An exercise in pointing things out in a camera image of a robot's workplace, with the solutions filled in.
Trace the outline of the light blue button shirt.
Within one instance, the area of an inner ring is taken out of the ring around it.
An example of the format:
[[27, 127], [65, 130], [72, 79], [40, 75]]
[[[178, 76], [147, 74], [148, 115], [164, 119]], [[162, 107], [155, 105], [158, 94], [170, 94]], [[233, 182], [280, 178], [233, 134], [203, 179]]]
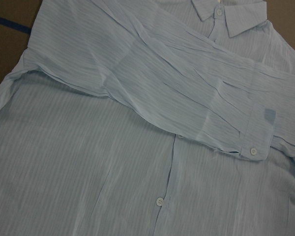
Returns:
[[0, 84], [0, 236], [295, 236], [266, 2], [43, 1]]

